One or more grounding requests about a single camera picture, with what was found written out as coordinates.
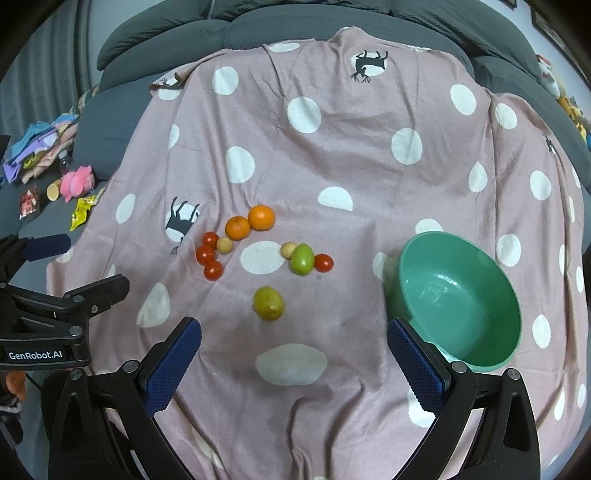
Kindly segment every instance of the pink stuffed toy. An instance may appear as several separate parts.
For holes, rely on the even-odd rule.
[[[95,187],[95,176],[92,167],[80,167],[76,171],[69,171],[61,180],[60,193],[66,198],[66,202],[73,197],[79,198],[90,192]]]

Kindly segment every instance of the green bowl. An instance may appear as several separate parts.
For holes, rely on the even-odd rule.
[[[511,283],[476,245],[456,235],[426,232],[400,255],[389,314],[405,316],[448,359],[473,371],[505,365],[521,340],[521,312]]]

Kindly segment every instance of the pink blanket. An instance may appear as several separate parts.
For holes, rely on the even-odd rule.
[[[48,290],[130,279],[128,298],[91,323],[95,372],[199,319],[202,347],[156,415],[196,478],[396,475],[433,415],[387,348],[384,287],[405,242],[428,230],[479,245],[517,292],[522,339],[507,367],[529,390],[542,467],[573,440],[586,401],[583,203],[524,100],[491,94],[447,53],[357,28],[224,50],[152,92],[81,239],[50,264]],[[275,226],[236,243],[207,281],[195,261],[203,234],[259,203]],[[279,254],[287,241],[330,254],[334,269],[294,275]],[[251,309],[264,285],[286,302],[276,322]]]

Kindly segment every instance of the folded clothes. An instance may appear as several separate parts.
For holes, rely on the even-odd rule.
[[[51,126],[51,129],[47,132],[38,135],[32,140],[17,156],[12,160],[11,163],[5,163],[4,173],[8,180],[8,183],[14,182],[18,178],[18,174],[22,169],[23,161],[31,154],[39,153],[40,151],[48,150],[57,141],[58,136],[56,127]]]
[[[57,117],[53,122],[53,126],[56,129],[62,130],[64,127],[69,127],[71,124],[75,124],[78,121],[78,115],[73,113],[63,113],[59,117]]]
[[[12,163],[12,161],[27,147],[27,145],[37,136],[46,133],[55,128],[52,124],[47,122],[35,122],[28,126],[24,135],[13,146],[6,150],[4,155],[4,163]]]
[[[60,135],[60,138],[56,144],[47,150],[32,168],[22,172],[21,181],[23,183],[27,183],[32,178],[37,178],[54,163],[60,154],[65,155],[66,151],[71,149],[72,145],[74,144],[77,130],[78,124],[73,124],[67,127],[66,130]]]

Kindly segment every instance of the cherry tomato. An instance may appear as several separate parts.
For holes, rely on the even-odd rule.
[[[335,261],[327,254],[318,254],[314,257],[314,267],[319,272],[328,272],[335,266]]]
[[[207,232],[203,235],[203,245],[209,245],[214,250],[217,247],[217,241],[220,240],[216,232]]]
[[[207,265],[216,259],[216,251],[209,245],[202,245],[195,250],[195,257],[199,265]]]
[[[223,274],[223,265],[217,260],[213,260],[205,265],[203,269],[203,275],[208,280],[215,281]]]

